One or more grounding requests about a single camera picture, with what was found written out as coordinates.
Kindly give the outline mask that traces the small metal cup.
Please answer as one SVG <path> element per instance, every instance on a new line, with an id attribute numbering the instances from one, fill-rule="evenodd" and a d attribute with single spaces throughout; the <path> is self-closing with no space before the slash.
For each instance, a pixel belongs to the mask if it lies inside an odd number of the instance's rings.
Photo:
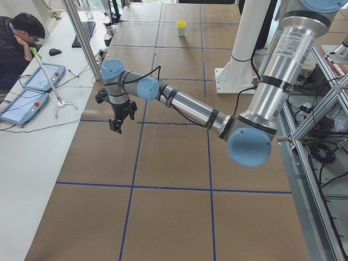
<path id="1" fill-rule="evenodd" d="M 106 27 L 106 32 L 107 32 L 107 35 L 113 35 L 114 31 L 113 31 L 112 26 L 107 26 Z"/>

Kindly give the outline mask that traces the seated person black jacket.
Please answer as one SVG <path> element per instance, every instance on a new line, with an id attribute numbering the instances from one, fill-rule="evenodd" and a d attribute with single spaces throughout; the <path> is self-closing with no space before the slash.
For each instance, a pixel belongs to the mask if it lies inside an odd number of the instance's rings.
<path id="1" fill-rule="evenodd" d="M 1 17 L 1 93 L 8 92 L 33 59 L 32 47 L 45 38 L 42 23 L 33 15 L 20 13 Z"/>

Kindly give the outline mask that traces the far teach pendant tablet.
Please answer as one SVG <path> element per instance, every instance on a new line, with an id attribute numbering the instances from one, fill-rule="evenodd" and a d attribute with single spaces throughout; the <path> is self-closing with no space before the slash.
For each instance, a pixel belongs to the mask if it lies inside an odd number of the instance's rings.
<path id="1" fill-rule="evenodd" d="M 66 67 L 64 65 L 43 63 L 51 82 L 54 86 L 57 85 L 58 81 L 64 75 Z M 27 81 L 23 84 L 24 89 L 33 89 L 47 92 L 51 89 L 51 85 L 49 84 L 43 70 L 41 67 L 38 67 L 33 74 L 27 79 Z"/>

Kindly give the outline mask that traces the stack of magazines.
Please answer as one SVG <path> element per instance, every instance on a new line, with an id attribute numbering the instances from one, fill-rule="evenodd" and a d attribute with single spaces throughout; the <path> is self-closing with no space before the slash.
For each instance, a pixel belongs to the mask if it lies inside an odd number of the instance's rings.
<path id="1" fill-rule="evenodd" d="M 313 73 L 317 63 L 316 61 L 306 60 L 303 64 L 303 67 L 297 76 L 297 79 L 295 81 L 296 86 L 302 86 L 307 82 L 307 79 L 311 76 Z"/>

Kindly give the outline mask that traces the green plastic cup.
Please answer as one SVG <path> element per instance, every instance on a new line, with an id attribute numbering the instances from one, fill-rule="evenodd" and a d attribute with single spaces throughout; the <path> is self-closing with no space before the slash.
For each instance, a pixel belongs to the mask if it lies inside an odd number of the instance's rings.
<path id="1" fill-rule="evenodd" d="M 177 28 L 177 33 L 178 33 L 179 37 L 184 37 L 185 36 L 185 27 L 183 27 L 183 28 L 178 27 Z"/>

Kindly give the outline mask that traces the black marker pen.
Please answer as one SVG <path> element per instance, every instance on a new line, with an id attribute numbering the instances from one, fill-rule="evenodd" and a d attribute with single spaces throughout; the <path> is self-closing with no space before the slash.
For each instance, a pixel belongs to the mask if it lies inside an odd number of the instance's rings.
<path id="1" fill-rule="evenodd" d="M 68 71 L 69 71 L 70 74 L 74 75 L 74 77 L 77 77 L 77 78 L 80 77 L 79 74 L 75 73 L 75 72 L 72 71 L 71 69 L 68 69 Z"/>

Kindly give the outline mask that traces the black computer mouse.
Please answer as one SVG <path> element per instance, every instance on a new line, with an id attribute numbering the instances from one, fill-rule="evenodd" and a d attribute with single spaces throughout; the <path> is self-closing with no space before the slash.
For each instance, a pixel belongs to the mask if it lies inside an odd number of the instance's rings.
<path id="1" fill-rule="evenodd" d="M 51 48 L 48 52 L 48 54 L 50 56 L 56 56 L 56 55 L 61 54 L 61 53 L 62 53 L 62 51 L 58 48 Z"/>

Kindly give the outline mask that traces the teach pendant tablet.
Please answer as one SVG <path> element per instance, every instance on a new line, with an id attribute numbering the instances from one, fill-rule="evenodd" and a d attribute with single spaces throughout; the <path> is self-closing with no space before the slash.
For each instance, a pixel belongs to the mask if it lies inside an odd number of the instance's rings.
<path id="1" fill-rule="evenodd" d="M 47 92 L 24 89 L 1 112 L 1 120 L 25 126 L 48 101 Z"/>
<path id="2" fill-rule="evenodd" d="M 54 86 L 57 85 L 58 81 L 64 75 L 66 67 L 64 65 L 43 63 L 51 82 Z M 41 67 L 38 67 L 33 74 L 27 79 L 27 81 L 23 84 L 24 89 L 33 89 L 47 92 L 51 89 L 51 85 L 49 84 L 43 70 Z"/>

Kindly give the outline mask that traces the yellow plastic cup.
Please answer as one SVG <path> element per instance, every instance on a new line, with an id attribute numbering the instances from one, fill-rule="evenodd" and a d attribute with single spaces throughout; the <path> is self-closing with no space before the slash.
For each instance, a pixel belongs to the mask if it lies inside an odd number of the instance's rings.
<path id="1" fill-rule="evenodd" d="M 183 29 L 186 27 L 186 22 L 185 21 L 178 21 L 176 23 L 178 29 Z"/>

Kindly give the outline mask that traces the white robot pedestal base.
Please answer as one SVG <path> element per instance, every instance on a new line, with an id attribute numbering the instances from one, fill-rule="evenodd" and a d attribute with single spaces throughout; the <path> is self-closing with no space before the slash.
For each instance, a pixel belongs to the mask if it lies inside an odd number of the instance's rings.
<path id="1" fill-rule="evenodd" d="M 247 89 L 253 93 L 251 61 L 267 14 L 273 17 L 277 1 L 246 0 L 234 42 L 230 61 L 215 69 L 216 90 L 219 94 L 237 94 Z"/>

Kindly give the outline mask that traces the near teach pendant tablet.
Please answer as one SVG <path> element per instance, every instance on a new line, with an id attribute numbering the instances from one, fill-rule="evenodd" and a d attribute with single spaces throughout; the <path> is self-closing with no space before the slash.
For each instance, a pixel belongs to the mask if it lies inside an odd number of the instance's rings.
<path id="1" fill-rule="evenodd" d="M 1 112 L 1 120 L 25 126 L 48 101 L 47 92 L 24 89 Z"/>

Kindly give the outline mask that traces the aluminium frame post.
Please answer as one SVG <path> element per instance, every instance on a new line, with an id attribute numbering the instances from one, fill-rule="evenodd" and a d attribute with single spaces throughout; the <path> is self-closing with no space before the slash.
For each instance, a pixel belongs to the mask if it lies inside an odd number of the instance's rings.
<path id="1" fill-rule="evenodd" d="M 95 78 L 95 80 L 100 80 L 101 72 L 99 70 L 97 62 L 95 60 L 95 56 L 94 56 L 92 49 L 90 47 L 89 40 L 86 37 L 85 31 L 82 27 L 82 22 L 80 20 L 78 12 L 74 7 L 74 3 L 71 0 L 62 0 L 62 3 L 66 9 L 66 12 L 67 12 L 69 18 L 70 18 L 70 21 L 72 23 L 74 31 L 75 31 L 76 35 L 78 36 L 78 40 L 81 44 L 82 51 L 85 55 L 85 58 L 88 62 L 88 65 L 90 66 L 90 69 L 94 75 L 94 78 Z"/>

